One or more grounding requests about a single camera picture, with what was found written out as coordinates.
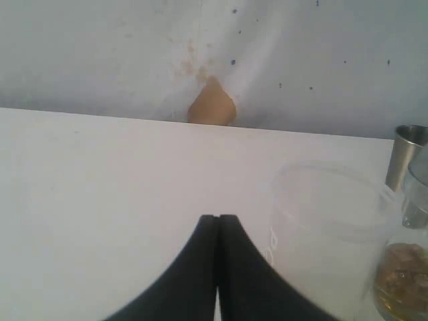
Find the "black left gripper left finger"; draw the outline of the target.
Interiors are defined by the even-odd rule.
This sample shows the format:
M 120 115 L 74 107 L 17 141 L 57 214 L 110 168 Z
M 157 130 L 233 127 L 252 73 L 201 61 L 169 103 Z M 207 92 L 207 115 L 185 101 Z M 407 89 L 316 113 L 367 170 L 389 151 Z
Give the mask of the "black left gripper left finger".
M 219 218 L 203 215 L 173 263 L 108 320 L 213 320 Z

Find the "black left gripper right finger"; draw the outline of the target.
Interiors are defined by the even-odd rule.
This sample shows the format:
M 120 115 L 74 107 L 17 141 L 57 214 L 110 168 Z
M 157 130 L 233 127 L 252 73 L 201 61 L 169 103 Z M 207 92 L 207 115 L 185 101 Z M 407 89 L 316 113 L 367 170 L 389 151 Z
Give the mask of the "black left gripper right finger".
M 235 215 L 219 218 L 217 288 L 222 320 L 333 320 L 263 258 Z

